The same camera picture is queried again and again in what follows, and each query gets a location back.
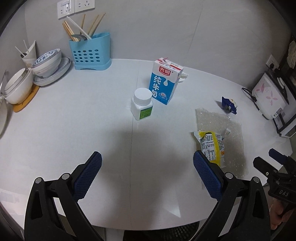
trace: human hand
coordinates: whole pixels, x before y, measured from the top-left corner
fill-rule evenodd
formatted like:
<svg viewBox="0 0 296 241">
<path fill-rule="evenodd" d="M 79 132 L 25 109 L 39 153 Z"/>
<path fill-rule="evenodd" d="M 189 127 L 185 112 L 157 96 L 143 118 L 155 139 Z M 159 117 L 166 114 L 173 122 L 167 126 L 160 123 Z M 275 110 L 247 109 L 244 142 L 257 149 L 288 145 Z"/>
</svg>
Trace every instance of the human hand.
<svg viewBox="0 0 296 241">
<path fill-rule="evenodd" d="M 288 211 L 281 218 L 279 215 L 284 211 L 283 204 L 281 201 L 274 199 L 274 203 L 272 204 L 269 215 L 270 215 L 270 229 L 275 230 L 282 222 L 287 222 L 292 215 L 294 209 Z"/>
</svg>

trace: pill bottle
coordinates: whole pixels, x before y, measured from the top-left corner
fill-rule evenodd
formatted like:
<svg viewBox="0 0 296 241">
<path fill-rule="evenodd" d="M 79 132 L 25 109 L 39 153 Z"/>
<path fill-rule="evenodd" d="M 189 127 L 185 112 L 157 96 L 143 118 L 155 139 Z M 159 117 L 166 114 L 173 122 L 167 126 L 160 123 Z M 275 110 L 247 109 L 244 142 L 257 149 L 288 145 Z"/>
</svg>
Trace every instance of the pill bottle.
<svg viewBox="0 0 296 241">
<path fill-rule="evenodd" d="M 131 112 L 136 120 L 144 119 L 151 115 L 153 102 L 152 93 L 149 89 L 136 89 L 134 96 L 131 98 Z"/>
</svg>

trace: milk carton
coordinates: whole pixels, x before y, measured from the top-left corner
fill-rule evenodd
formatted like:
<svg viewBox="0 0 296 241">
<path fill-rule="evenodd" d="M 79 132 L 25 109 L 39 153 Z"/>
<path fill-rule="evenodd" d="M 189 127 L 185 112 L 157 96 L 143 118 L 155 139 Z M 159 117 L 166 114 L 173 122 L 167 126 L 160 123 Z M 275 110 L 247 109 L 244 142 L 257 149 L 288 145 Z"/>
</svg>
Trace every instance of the milk carton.
<svg viewBox="0 0 296 241">
<path fill-rule="evenodd" d="M 149 85 L 152 97 L 168 104 L 180 82 L 183 68 L 164 58 L 154 61 Z"/>
</svg>

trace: plastic basket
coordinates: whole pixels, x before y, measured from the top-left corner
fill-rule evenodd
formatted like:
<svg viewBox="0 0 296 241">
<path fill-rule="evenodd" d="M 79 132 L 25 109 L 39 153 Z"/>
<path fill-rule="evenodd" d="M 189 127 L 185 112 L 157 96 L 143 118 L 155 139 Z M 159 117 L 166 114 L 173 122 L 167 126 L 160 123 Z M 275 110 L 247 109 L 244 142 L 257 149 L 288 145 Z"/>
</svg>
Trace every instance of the plastic basket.
<svg viewBox="0 0 296 241">
<path fill-rule="evenodd" d="M 85 41 L 70 40 L 69 44 L 75 69 L 105 70 L 110 67 L 110 33 L 95 34 L 92 39 Z"/>
</svg>

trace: wall outlet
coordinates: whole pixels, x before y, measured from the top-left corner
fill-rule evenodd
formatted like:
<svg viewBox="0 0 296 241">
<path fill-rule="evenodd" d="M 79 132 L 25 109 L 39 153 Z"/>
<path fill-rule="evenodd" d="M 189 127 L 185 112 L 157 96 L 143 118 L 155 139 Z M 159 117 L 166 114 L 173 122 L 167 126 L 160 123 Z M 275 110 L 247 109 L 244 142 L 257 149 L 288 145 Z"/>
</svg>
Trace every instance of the wall outlet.
<svg viewBox="0 0 296 241">
<path fill-rule="evenodd" d="M 63 18 L 70 14 L 75 13 L 74 11 L 74 0 L 63 0 L 57 3 L 57 18 Z"/>
<path fill-rule="evenodd" d="M 270 57 L 268 58 L 268 61 L 266 62 L 266 65 L 268 67 L 270 67 L 271 64 L 274 64 L 274 67 L 272 68 L 272 70 L 275 70 L 279 67 L 279 63 L 276 61 L 276 59 L 272 56 L 272 54 L 270 55 Z"/>
<path fill-rule="evenodd" d="M 75 12 L 95 8 L 95 0 L 74 0 Z"/>
</svg>

